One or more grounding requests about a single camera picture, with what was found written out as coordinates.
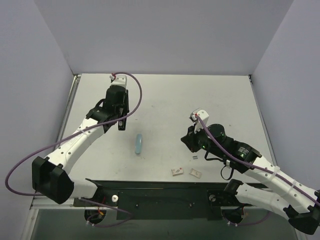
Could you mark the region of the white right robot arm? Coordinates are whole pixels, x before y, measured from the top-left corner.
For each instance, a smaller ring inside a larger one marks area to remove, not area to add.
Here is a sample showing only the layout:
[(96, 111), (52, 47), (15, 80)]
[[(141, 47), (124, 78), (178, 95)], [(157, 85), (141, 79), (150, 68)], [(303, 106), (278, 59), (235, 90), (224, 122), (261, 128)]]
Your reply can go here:
[(221, 124), (204, 127), (197, 122), (180, 140), (192, 153), (204, 150), (206, 155), (214, 156), (212, 160), (270, 189), (265, 191), (229, 179), (223, 192), (226, 203), (240, 202), (263, 208), (285, 218), (292, 227), (307, 235), (313, 235), (320, 226), (320, 192), (285, 174), (252, 146), (227, 136)]

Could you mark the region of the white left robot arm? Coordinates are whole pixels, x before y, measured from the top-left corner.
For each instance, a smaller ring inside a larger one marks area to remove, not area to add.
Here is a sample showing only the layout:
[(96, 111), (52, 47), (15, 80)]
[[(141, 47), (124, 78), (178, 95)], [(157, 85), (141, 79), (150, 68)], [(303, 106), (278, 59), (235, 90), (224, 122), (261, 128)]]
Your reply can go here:
[(36, 157), (31, 165), (32, 187), (35, 191), (62, 204), (70, 198), (85, 198), (92, 206), (99, 205), (103, 193), (88, 179), (71, 179), (73, 166), (82, 154), (114, 124), (126, 129), (129, 113), (129, 91), (121, 85), (111, 85), (104, 99), (92, 108), (75, 131), (75, 137), (65, 141), (45, 158)]

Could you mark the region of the small white staple tray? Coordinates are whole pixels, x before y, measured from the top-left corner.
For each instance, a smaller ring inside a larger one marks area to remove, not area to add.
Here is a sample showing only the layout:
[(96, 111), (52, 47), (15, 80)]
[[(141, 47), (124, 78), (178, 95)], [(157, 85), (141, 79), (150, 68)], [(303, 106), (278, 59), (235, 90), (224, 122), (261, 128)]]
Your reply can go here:
[(189, 174), (191, 176), (194, 176), (194, 177), (198, 178), (198, 179), (200, 179), (202, 177), (202, 173), (200, 171), (195, 170), (194, 168), (192, 168), (190, 170)]

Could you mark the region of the red white staple box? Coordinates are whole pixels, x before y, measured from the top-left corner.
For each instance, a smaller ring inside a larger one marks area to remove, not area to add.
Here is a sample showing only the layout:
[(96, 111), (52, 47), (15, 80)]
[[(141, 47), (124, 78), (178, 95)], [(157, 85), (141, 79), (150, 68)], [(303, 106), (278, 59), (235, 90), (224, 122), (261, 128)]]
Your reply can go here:
[(170, 171), (171, 171), (171, 175), (172, 175), (173, 177), (184, 174), (184, 170), (183, 170), (182, 167), (173, 168), (173, 169), (171, 169)]

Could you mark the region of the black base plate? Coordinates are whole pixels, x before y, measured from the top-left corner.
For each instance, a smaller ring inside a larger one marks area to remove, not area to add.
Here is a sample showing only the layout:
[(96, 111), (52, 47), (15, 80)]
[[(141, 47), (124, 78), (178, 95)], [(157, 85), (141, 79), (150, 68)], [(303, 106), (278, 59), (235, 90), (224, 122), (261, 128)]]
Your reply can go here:
[(243, 204), (225, 192), (226, 183), (97, 180), (91, 201), (122, 209), (118, 220), (132, 213), (135, 220), (209, 221), (222, 218), (222, 208), (241, 210)]

